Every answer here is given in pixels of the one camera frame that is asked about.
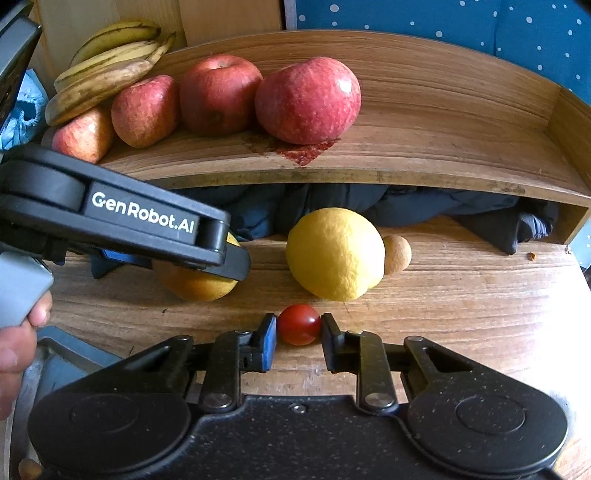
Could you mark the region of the person's left hand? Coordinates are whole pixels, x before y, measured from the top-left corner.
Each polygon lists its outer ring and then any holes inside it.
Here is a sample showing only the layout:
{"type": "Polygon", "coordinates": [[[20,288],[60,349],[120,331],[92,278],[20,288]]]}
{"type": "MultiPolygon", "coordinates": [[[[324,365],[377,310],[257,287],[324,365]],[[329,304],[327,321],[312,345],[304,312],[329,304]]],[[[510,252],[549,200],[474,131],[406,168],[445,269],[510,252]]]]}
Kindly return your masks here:
{"type": "Polygon", "coordinates": [[[53,298],[46,292],[17,327],[1,330],[0,341],[0,417],[4,421],[19,395],[24,371],[31,365],[36,351],[37,330],[50,318],[53,298]]]}

